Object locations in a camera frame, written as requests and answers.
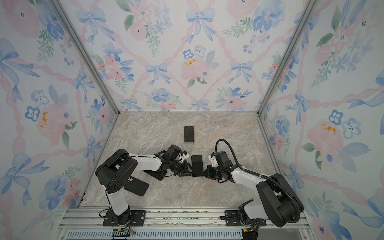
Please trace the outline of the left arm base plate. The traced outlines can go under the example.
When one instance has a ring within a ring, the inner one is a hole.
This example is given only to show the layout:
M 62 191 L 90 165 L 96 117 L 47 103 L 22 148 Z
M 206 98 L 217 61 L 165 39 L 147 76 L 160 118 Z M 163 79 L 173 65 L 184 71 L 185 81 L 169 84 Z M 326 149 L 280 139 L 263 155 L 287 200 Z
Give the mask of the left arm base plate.
M 127 210 L 117 216 L 112 210 L 108 210 L 104 219 L 104 227 L 142 227 L 146 218 L 145 210 Z

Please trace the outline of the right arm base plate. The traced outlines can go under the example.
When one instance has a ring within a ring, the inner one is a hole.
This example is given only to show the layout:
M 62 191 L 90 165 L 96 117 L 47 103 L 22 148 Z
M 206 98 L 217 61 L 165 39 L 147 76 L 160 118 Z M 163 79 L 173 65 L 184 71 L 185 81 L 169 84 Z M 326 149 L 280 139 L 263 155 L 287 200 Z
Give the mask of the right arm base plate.
M 244 212 L 237 210 L 226 210 L 224 216 L 220 216 L 220 220 L 226 222 L 227 227 L 255 227 L 257 224 L 260 227 L 265 227 L 267 222 L 265 219 L 250 219 Z

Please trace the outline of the blue-edged black phone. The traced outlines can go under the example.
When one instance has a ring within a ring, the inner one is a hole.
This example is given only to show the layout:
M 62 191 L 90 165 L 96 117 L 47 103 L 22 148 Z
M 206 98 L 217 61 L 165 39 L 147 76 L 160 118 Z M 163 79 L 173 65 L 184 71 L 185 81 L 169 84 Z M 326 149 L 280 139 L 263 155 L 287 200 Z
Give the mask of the blue-edged black phone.
M 192 169 L 193 177 L 203 177 L 204 176 L 204 167 L 203 167 L 203 157 L 202 155 L 193 155 L 192 156 Z

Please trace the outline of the purple-edged black phone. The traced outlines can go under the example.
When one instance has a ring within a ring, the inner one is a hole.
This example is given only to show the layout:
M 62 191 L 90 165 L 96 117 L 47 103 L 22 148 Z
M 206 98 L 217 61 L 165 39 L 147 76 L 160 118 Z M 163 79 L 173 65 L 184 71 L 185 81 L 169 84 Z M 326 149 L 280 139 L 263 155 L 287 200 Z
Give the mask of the purple-edged black phone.
M 193 143 L 195 141 L 195 133 L 193 126 L 184 127 L 184 141 L 185 143 Z

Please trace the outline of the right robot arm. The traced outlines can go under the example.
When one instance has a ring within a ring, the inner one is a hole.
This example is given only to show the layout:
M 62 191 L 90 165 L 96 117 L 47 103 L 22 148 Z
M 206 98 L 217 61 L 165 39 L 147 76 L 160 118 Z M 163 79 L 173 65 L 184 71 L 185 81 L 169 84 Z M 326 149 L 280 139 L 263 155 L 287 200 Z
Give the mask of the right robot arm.
M 281 174 L 264 175 L 230 164 L 208 165 L 204 176 L 218 183 L 231 182 L 243 185 L 258 193 L 260 202 L 248 200 L 238 208 L 238 215 L 230 217 L 243 226 L 253 227 L 260 220 L 270 220 L 281 228 L 297 223 L 304 207 L 299 197 Z

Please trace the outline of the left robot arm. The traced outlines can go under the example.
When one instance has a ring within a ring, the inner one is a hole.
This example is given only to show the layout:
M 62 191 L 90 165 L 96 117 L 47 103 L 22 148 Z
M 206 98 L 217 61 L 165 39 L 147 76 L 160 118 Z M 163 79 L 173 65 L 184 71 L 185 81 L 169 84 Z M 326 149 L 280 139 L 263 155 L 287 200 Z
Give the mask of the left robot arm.
M 152 155 L 134 155 L 124 149 L 117 150 L 95 172 L 99 183 L 105 188 L 110 213 L 115 217 L 127 216 L 130 206 L 125 192 L 142 197 L 148 190 L 149 184 L 132 177 L 133 172 L 146 172 L 159 181 L 168 170 L 174 176 L 192 176 L 194 171 L 188 158 L 189 154 L 175 145 Z

